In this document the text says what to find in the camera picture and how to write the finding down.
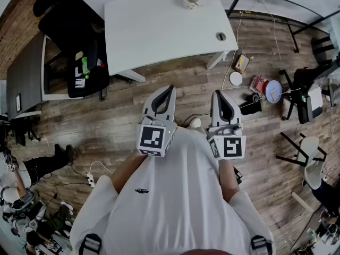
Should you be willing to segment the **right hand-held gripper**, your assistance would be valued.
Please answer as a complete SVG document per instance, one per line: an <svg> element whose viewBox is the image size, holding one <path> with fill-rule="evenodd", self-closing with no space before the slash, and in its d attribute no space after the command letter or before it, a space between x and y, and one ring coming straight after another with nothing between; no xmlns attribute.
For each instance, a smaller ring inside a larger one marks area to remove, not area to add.
<svg viewBox="0 0 340 255"><path fill-rule="evenodd" d="M211 128L207 140L216 160L242 159L246 136L242 134L241 110L226 93L216 90L211 98Z"/></svg>

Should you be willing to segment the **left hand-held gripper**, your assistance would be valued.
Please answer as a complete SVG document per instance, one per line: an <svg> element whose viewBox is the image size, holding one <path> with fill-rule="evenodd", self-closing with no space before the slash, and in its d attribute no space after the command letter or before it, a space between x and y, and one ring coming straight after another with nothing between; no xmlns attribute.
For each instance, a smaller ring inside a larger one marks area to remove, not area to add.
<svg viewBox="0 0 340 255"><path fill-rule="evenodd" d="M164 86L144 101L143 115L137 125L137 150L146 156L164 157L174 139L176 88ZM160 120L152 116L166 116Z"/></svg>

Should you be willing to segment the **white cup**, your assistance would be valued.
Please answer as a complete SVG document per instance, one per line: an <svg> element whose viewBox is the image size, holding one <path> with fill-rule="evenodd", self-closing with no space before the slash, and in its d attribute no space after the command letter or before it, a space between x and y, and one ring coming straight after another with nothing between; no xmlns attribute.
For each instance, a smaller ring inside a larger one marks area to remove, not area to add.
<svg viewBox="0 0 340 255"><path fill-rule="evenodd" d="M192 3L192 0L182 0L183 1L183 6L187 9L187 10L194 10L197 9L199 7L203 7L204 4L202 3L201 0L194 0L195 2L197 2L200 6L196 6L194 3Z"/></svg>

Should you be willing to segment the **person's left forearm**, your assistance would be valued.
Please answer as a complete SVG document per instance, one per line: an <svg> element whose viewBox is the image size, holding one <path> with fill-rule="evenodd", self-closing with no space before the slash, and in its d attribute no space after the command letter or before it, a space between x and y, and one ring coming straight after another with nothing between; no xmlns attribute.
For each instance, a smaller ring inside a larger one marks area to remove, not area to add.
<svg viewBox="0 0 340 255"><path fill-rule="evenodd" d="M112 185L118 194L146 158L146 155L142 155L138 150L134 150L123 164L111 175L110 179Z"/></svg>

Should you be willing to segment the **person's right forearm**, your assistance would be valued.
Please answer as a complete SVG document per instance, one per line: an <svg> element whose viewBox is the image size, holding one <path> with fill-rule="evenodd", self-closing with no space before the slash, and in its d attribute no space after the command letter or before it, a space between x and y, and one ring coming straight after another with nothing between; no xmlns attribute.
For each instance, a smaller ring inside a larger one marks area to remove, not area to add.
<svg viewBox="0 0 340 255"><path fill-rule="evenodd" d="M229 203L232 197L240 191L234 172L234 166L229 160L220 160L219 182L224 200Z"/></svg>

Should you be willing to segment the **white round disc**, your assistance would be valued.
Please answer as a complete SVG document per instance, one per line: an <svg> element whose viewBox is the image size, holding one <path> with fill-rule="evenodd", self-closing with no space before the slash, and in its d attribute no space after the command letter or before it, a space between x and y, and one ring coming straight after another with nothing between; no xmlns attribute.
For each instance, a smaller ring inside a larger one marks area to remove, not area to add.
<svg viewBox="0 0 340 255"><path fill-rule="evenodd" d="M243 78L239 72L234 71L229 75L229 81L234 86L239 86L242 83Z"/></svg>

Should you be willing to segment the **white table leg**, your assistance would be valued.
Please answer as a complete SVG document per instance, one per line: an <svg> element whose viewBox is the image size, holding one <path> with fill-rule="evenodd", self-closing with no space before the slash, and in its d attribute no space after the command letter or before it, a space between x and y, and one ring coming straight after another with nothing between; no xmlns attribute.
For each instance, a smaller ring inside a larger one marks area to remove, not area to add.
<svg viewBox="0 0 340 255"><path fill-rule="evenodd" d="M141 83L144 83L146 81L146 78L144 76L132 70L121 71L117 74Z"/></svg>
<svg viewBox="0 0 340 255"><path fill-rule="evenodd" d="M212 69L217 63L219 63L221 60L224 61L228 52L216 52L214 56L208 61L206 68L208 70Z"/></svg>

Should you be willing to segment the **red books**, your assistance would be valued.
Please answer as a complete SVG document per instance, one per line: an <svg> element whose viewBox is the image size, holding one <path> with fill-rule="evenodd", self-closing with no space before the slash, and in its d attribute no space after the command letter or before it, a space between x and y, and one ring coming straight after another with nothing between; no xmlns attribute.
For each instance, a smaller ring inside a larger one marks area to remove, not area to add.
<svg viewBox="0 0 340 255"><path fill-rule="evenodd" d="M269 80L264 78L262 75L261 76L256 75L253 78L249 88L257 94L264 95L266 92L266 86L268 85L268 83L269 83Z"/></svg>

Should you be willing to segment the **small cardboard box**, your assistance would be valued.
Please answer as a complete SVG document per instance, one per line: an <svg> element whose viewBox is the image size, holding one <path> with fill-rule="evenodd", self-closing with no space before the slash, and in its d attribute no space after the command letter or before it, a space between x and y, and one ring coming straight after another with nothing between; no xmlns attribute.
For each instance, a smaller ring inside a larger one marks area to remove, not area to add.
<svg viewBox="0 0 340 255"><path fill-rule="evenodd" d="M234 64L234 70L241 74L244 74L249 62L250 59L248 57L246 57L244 54L240 54Z"/></svg>

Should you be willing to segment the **black tripod with equipment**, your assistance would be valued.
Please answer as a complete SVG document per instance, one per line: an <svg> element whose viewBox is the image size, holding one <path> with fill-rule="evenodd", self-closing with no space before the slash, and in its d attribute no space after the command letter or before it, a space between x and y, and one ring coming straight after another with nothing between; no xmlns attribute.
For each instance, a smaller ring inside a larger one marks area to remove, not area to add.
<svg viewBox="0 0 340 255"><path fill-rule="evenodd" d="M307 69L297 69L293 75L293 81L288 76L286 70L280 70L280 75L284 75L288 82L288 87L291 92L287 93L287 100L290 102L288 109L288 114L282 117L283 121L289 120L293 111L293 107L297 107L297 115L300 124L305 124L313 121L314 118L322 113L322 106L312 107L312 104L316 104L318 100L322 101L321 88L316 86L318 91L316 96L310 96L309 92L314 81L318 78L320 72L318 68Z"/></svg>

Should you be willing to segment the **green bottle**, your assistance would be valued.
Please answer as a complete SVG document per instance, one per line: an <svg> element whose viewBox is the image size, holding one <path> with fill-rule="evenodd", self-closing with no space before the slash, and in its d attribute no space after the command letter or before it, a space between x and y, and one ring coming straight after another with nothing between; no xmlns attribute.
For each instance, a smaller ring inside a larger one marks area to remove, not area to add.
<svg viewBox="0 0 340 255"><path fill-rule="evenodd" d="M86 57L83 57L81 59L81 63L82 63L82 75L84 76L85 79L87 79L89 77L89 69L88 69L88 65L87 65L87 58Z"/></svg>

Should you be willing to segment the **person's white shirt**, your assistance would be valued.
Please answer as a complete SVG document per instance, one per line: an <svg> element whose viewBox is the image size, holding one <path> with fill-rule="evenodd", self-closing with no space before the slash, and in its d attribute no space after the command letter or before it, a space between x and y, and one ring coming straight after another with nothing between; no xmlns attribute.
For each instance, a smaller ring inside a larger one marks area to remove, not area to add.
<svg viewBox="0 0 340 255"><path fill-rule="evenodd" d="M178 128L164 157L147 156L122 191L101 176L70 234L82 255L275 255L274 238L240 190L222 195L206 136Z"/></svg>

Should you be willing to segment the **white chair with black legs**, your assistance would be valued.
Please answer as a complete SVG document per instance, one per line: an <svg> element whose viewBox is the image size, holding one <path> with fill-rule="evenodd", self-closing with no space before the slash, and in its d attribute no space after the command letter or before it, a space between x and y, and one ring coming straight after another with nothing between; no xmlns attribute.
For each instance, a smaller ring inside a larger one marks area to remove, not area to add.
<svg viewBox="0 0 340 255"><path fill-rule="evenodd" d="M287 140L296 150L297 154L293 159L276 155L276 158L300 167L300 174L305 183L312 189L316 190L321 186L322 170L327 157L327 153L319 147L319 138L316 136L306 137L300 133L302 139L299 144L291 140L285 133L281 136Z"/></svg>

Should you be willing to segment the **black office chair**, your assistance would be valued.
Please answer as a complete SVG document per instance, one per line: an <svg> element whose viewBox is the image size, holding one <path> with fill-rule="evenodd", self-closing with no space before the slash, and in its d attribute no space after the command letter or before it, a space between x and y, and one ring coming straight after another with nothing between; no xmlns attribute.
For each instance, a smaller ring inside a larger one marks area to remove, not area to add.
<svg viewBox="0 0 340 255"><path fill-rule="evenodd" d="M70 98L100 95L109 85L104 33L91 25L89 8L83 0L36 0L33 13L41 20L39 30L61 51L57 58L67 60L63 76ZM81 59L86 57L90 71L82 75Z"/></svg>

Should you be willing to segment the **dark grey desk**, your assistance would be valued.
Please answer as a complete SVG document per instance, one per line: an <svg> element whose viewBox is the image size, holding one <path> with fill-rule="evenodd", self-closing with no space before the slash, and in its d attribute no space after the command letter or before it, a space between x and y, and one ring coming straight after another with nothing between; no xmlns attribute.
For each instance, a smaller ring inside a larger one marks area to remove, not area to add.
<svg viewBox="0 0 340 255"><path fill-rule="evenodd" d="M7 69L6 101L11 121L42 102L41 73L46 39L38 33Z"/></svg>

